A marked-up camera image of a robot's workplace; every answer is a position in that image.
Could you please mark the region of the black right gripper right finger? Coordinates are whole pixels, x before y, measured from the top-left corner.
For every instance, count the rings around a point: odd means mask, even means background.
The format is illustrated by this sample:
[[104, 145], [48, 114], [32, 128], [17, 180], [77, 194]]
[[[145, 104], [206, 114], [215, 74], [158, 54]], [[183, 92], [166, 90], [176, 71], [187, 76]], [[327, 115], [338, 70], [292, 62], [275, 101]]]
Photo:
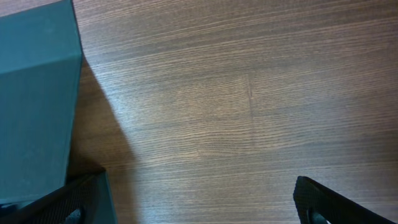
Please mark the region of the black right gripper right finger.
[[301, 224], [395, 224], [306, 176], [293, 198]]

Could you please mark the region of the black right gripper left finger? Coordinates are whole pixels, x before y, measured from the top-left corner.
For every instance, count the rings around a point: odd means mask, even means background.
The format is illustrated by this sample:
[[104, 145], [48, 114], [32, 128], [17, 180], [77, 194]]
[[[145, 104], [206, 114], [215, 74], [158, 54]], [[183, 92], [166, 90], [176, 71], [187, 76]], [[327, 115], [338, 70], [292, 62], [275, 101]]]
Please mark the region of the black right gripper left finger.
[[91, 174], [1, 217], [1, 224], [92, 223], [95, 213], [96, 176]]

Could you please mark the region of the black box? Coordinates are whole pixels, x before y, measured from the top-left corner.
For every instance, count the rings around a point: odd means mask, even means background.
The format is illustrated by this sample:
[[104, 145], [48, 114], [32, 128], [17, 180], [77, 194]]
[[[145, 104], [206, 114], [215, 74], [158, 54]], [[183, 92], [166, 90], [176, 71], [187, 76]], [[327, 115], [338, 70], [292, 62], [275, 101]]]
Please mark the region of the black box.
[[[67, 169], [82, 63], [71, 1], [1, 18], [1, 217], [75, 180]], [[92, 223], [116, 223], [106, 172], [91, 174]]]

